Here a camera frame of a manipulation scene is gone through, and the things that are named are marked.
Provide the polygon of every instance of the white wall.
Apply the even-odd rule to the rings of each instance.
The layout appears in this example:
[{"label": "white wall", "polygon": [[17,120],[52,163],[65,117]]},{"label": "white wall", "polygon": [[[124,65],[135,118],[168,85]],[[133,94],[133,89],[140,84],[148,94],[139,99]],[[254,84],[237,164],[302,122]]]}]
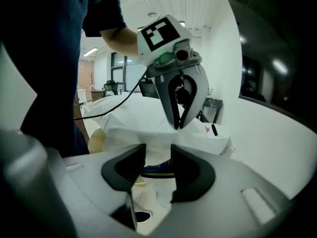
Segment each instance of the white wall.
[{"label": "white wall", "polygon": [[[210,88],[215,98],[232,102],[239,95],[241,85],[242,52],[238,27],[227,0],[210,31],[209,50],[205,52],[207,64],[205,70]],[[223,109],[219,117],[226,119],[228,110]]]},{"label": "white wall", "polygon": [[202,52],[202,38],[201,37],[193,37],[190,46],[194,51],[202,55],[201,54]]},{"label": "white wall", "polygon": [[[236,21],[227,0],[203,39],[203,61],[215,98],[224,101],[221,124],[236,147],[233,158],[243,160],[289,198],[309,181],[317,163],[317,135],[300,123],[264,106],[239,99],[242,52]],[[266,75],[263,90],[267,97]]]},{"label": "white wall", "polygon": [[94,57],[95,89],[102,89],[107,80],[111,79],[111,51],[103,52]]}]

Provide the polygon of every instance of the black chair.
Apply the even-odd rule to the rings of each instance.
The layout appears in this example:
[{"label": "black chair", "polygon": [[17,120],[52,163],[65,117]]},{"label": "black chair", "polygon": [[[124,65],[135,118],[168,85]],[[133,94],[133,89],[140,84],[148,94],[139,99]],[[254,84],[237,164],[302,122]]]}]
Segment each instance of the black chair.
[{"label": "black chair", "polygon": [[140,82],[140,90],[143,96],[159,99],[158,92],[153,84],[152,80],[146,78]]},{"label": "black chair", "polygon": [[104,88],[106,91],[112,91],[114,95],[118,95],[118,83],[114,80],[108,80],[106,84],[104,84]]}]

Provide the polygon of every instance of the dark blue shirt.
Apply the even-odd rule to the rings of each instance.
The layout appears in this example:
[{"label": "dark blue shirt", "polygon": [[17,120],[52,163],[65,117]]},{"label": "dark blue shirt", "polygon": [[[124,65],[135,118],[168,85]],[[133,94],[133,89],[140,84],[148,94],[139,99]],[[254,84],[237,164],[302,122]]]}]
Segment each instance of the dark blue shirt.
[{"label": "dark blue shirt", "polygon": [[73,120],[81,30],[96,37],[99,31],[125,27],[120,1],[1,0],[0,4],[0,37],[37,93],[22,132],[56,148],[63,157],[88,153]]}]

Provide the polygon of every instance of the desk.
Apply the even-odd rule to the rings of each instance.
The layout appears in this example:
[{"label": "desk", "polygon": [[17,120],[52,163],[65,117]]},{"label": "desk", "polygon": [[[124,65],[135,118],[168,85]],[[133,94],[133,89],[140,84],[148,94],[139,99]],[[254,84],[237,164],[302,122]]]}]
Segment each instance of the desk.
[{"label": "desk", "polygon": [[222,108],[222,104],[223,104],[223,100],[216,100],[216,99],[212,99],[212,98],[208,98],[208,97],[206,98],[203,107],[217,109],[216,110],[216,114],[214,115],[214,119],[213,119],[212,123],[216,123],[217,122],[218,115],[219,115],[220,110]]},{"label": "desk", "polygon": [[106,90],[93,90],[91,91],[92,101],[97,101],[106,96]]}]

